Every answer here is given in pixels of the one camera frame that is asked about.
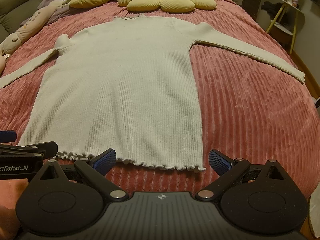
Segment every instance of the gripper logo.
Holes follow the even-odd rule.
[[[19,166],[2,166],[0,171],[28,171],[29,165],[19,165]]]

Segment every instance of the bed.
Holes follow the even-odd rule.
[[[282,47],[231,0],[216,0],[214,11],[195,9],[188,14],[162,10],[146,16],[176,17],[199,24],[207,22],[216,30],[265,49],[294,65]],[[134,13],[116,2],[63,17],[45,26],[9,59],[1,76],[23,66],[51,49],[66,33],[80,30],[114,17]],[[208,164],[213,148],[230,158],[242,157],[251,163],[276,159],[293,178],[305,197],[320,180],[320,120],[305,85],[280,70],[223,49],[194,45],[190,51],[203,123],[203,160],[206,171],[162,171],[117,163],[107,178],[124,190],[190,191],[192,194],[217,179]],[[19,141],[30,118],[42,76],[55,58],[0,90],[0,130],[15,130]],[[71,160],[60,159],[61,164]]]

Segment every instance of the plush bunny toy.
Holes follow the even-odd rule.
[[[25,43],[32,36],[36,35],[49,18],[54,14],[58,8],[62,8],[68,5],[71,0],[54,0],[49,3],[48,6],[40,8],[34,15],[15,33],[11,33],[0,44],[0,73],[5,67],[5,60],[8,56],[14,53],[23,43]]]

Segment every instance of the blue gripper pad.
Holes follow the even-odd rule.
[[[222,176],[227,171],[231,170],[232,163],[234,163],[234,160],[225,156],[218,150],[211,150],[209,153],[209,165],[219,176]]]
[[[102,176],[105,176],[115,164],[116,151],[114,149],[106,150],[89,162],[89,165],[97,172],[99,172]]]
[[[14,142],[16,139],[15,131],[0,131],[0,143]]]

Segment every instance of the gray sofa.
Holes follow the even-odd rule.
[[[30,18],[43,0],[0,0],[0,43]]]

